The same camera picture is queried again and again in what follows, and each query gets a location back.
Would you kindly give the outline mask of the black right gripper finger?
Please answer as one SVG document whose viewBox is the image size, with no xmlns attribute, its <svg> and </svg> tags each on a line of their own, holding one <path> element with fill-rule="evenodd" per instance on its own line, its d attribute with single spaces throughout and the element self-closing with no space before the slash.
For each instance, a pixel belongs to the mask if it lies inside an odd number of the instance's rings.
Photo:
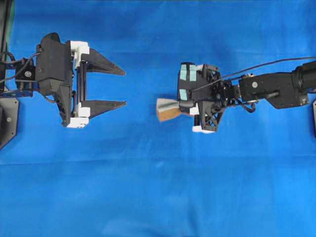
<svg viewBox="0 0 316 237">
<path fill-rule="evenodd" d="M 195 102 L 190 100 L 190 101 L 184 101 L 184 100 L 180 100 L 179 101 L 179 109 L 181 111 L 181 113 L 185 114 L 185 115 L 190 115 L 190 108 L 194 108 L 195 107 Z"/>
</svg>

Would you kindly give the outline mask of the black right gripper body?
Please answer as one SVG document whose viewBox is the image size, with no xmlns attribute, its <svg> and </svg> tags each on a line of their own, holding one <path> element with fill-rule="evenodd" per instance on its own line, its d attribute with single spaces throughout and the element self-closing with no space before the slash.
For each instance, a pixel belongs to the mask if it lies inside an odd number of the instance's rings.
<svg viewBox="0 0 316 237">
<path fill-rule="evenodd" d="M 189 100 L 190 115 L 194 117 L 192 131 L 196 133 L 215 133 L 227 107 L 221 102 Z"/>
</svg>

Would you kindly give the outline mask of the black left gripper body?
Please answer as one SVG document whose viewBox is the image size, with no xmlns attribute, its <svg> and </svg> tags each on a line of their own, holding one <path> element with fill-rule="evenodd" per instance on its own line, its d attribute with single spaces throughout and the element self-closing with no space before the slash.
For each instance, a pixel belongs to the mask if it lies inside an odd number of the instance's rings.
<svg viewBox="0 0 316 237">
<path fill-rule="evenodd" d="M 85 100 L 85 77 L 89 45 L 84 41 L 58 42 L 58 88 L 55 100 L 62 126 L 66 128 L 84 128 L 89 124 L 89 107 Z"/>
</svg>

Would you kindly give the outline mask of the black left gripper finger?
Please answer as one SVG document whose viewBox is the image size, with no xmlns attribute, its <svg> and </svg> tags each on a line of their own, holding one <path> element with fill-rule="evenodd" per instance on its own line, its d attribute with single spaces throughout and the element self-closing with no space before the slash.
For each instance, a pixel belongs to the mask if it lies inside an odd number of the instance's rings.
<svg viewBox="0 0 316 237">
<path fill-rule="evenodd" d="M 89 119 L 99 116 L 105 112 L 126 106 L 126 101 L 104 101 L 104 100 L 86 100 L 81 103 L 83 107 L 90 108 Z"/>
<path fill-rule="evenodd" d="M 88 54 L 83 53 L 80 59 L 87 63 L 87 72 L 98 72 L 119 76 L 126 75 L 126 72 L 123 69 L 93 48 L 89 49 Z"/>
</svg>

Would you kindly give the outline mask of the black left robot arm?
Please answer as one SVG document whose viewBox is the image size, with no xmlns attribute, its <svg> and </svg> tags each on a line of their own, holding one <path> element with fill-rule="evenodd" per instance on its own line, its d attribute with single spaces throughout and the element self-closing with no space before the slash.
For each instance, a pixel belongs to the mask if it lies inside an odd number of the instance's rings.
<svg viewBox="0 0 316 237">
<path fill-rule="evenodd" d="M 43 39 L 28 59 L 0 65 L 1 71 L 16 70 L 13 76 L 1 76 L 1 98 L 31 97 L 36 91 L 57 105 L 63 127 L 84 128 L 90 119 L 126 105 L 125 101 L 87 99 L 87 73 L 126 73 L 84 41 Z"/>
</svg>

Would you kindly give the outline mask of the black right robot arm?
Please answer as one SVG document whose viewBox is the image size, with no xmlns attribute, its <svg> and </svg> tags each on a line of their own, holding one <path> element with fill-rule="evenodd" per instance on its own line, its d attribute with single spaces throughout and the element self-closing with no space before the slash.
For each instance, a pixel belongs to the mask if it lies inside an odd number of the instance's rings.
<svg viewBox="0 0 316 237">
<path fill-rule="evenodd" d="M 308 94 L 316 89 L 316 63 L 305 63 L 291 72 L 247 74 L 236 79 L 237 84 L 224 79 L 212 65 L 181 64 L 177 99 L 180 111 L 194 117 L 194 132 L 216 132 L 227 108 L 241 106 L 252 113 L 262 99 L 276 109 L 307 105 Z"/>
</svg>

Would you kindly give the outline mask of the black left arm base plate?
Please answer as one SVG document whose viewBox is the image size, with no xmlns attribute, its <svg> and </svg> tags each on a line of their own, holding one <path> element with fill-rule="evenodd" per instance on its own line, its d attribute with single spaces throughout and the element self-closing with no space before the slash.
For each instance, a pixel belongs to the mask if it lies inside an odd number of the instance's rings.
<svg viewBox="0 0 316 237">
<path fill-rule="evenodd" d="M 19 101 L 16 98 L 0 99 L 0 148 L 10 142 L 17 133 Z"/>
</svg>

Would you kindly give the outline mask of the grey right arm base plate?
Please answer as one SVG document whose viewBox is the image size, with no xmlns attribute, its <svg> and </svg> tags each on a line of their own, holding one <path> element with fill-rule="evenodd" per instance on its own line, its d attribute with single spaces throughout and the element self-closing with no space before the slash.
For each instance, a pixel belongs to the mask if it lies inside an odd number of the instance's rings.
<svg viewBox="0 0 316 237">
<path fill-rule="evenodd" d="M 314 132 L 315 132 L 315 135 L 316 135 L 316 100 L 313 101 L 312 107 L 313 107 Z"/>
</svg>

